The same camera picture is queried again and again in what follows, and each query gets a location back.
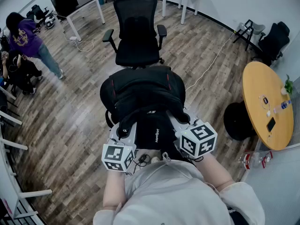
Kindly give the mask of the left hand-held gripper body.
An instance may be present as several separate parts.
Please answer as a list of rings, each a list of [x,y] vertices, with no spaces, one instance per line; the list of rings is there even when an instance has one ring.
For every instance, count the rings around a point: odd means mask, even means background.
[[[103,145],[102,162],[107,170],[127,172],[135,158],[136,125],[134,123],[125,138],[118,137],[119,123],[110,131],[107,143]]]

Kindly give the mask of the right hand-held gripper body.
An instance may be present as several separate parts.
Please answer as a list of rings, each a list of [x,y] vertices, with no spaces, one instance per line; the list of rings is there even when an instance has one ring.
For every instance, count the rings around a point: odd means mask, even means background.
[[[203,122],[189,110],[184,109],[189,122],[183,123],[167,112],[175,131],[174,145],[179,153],[189,159],[199,159],[214,150],[218,134],[208,122]]]

